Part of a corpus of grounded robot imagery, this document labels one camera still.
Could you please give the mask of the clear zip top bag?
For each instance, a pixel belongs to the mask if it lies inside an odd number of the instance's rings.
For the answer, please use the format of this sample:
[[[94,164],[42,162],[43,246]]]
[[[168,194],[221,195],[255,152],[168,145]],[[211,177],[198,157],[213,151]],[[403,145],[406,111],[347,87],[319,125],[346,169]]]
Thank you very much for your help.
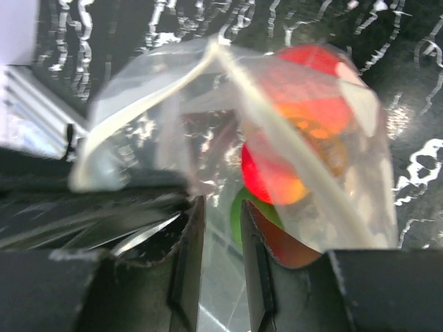
[[[69,181],[75,192],[117,191],[148,171],[184,177],[206,199],[200,331],[249,330],[240,206],[250,200],[309,249],[397,245],[386,117],[358,76],[336,86],[352,110],[339,135],[316,138],[286,118],[266,91],[285,61],[213,38],[168,44],[133,59],[89,111],[88,133]],[[245,186],[241,150],[276,162],[309,190],[290,205],[261,201]]]

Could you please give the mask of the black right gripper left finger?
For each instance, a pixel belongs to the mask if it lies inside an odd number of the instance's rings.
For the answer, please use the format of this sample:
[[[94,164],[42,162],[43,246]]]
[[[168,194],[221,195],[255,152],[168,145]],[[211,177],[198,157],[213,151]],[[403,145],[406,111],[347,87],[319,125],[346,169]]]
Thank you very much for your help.
[[[1,248],[2,331],[195,331],[205,202],[94,248]]]

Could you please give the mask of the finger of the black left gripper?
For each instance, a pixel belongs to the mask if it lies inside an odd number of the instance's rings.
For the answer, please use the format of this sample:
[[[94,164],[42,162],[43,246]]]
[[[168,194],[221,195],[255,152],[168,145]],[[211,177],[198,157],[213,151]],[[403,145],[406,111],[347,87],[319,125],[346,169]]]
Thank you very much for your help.
[[[75,193],[72,166],[1,164],[1,248],[94,248],[189,206],[187,181],[176,172],[148,171],[116,192]]]

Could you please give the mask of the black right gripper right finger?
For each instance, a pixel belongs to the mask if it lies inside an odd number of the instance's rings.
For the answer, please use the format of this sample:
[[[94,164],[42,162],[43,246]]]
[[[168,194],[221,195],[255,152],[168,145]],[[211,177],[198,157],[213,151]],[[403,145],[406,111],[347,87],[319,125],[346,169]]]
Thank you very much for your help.
[[[241,207],[253,331],[441,331],[441,250],[319,254]]]

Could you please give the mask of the red fake tomato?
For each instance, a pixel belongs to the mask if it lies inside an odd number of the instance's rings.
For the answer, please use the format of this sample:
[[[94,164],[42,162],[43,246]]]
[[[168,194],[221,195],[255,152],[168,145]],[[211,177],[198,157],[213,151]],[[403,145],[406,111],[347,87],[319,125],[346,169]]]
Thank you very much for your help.
[[[339,78],[354,77],[354,68],[340,53],[327,46],[307,44],[279,51],[285,61],[271,70],[266,91],[286,118],[300,118],[298,125],[312,135],[339,135],[352,122],[352,110],[336,86]]]

